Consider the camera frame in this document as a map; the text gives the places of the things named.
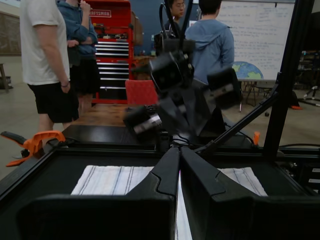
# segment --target white towel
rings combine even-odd
[[[219,170],[236,183],[240,184],[246,189],[249,189],[251,192],[262,197],[268,196],[265,189],[262,187],[260,181],[252,171],[251,167],[225,168]]]
[[[137,186],[152,169],[153,167],[89,165],[84,169],[71,195],[126,195]],[[257,195],[267,196],[250,167],[220,169],[220,171]],[[175,239],[192,240],[180,176],[178,183]]]
[[[153,167],[89,165],[71,195],[126,195],[148,175]],[[178,183],[176,240],[192,240],[181,181]]]

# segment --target blue wall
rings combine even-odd
[[[159,7],[164,0],[130,0],[131,10],[139,18],[143,26],[143,46],[136,46],[134,48],[135,54],[141,51],[145,51],[146,55],[149,55],[152,47],[152,35],[160,33],[161,26],[159,20]],[[196,20],[198,5],[194,4],[190,20]],[[166,14],[163,14],[163,21],[168,20]]]

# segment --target whiteboard writing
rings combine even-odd
[[[248,78],[277,79],[293,9],[288,3],[222,2],[217,20],[233,34],[236,71],[248,63],[257,69]]]

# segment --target world map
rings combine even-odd
[[[246,61],[235,61],[232,67],[238,79],[263,80],[264,75],[255,65]]]

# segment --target man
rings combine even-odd
[[[70,68],[71,83],[78,94],[80,116],[92,106],[93,94],[100,90],[100,74],[95,44],[98,37],[91,23],[91,7],[85,1],[66,0],[57,3],[66,24],[66,37],[79,42],[80,64]]]
[[[38,130],[54,123],[67,128],[78,115],[78,99],[70,87],[64,18],[54,0],[21,0],[20,35],[23,81],[35,95]]]
[[[168,0],[170,12],[173,17],[174,26],[177,30],[177,33],[179,36],[181,35],[181,29],[179,27],[179,20],[184,16],[185,14],[185,0]],[[172,30],[171,24],[169,20],[164,25],[165,30]]]
[[[185,38],[195,40],[194,78],[208,83],[207,75],[232,67],[235,41],[230,28],[216,20],[222,0],[199,0],[202,19],[189,27]]]

